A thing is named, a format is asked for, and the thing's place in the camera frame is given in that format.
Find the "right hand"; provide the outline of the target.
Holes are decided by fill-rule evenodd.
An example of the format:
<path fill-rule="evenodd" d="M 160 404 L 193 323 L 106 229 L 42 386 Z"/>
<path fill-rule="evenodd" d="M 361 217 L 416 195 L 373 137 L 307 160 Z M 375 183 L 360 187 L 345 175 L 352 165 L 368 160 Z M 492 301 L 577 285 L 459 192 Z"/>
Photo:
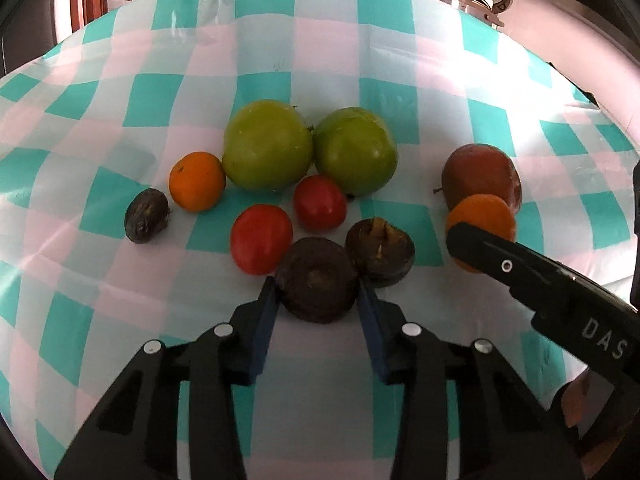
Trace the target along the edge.
<path fill-rule="evenodd" d="M 626 392 L 587 367 L 555 395 L 552 408 L 577 445 L 587 479 L 594 479 L 625 437 L 631 416 Z"/>

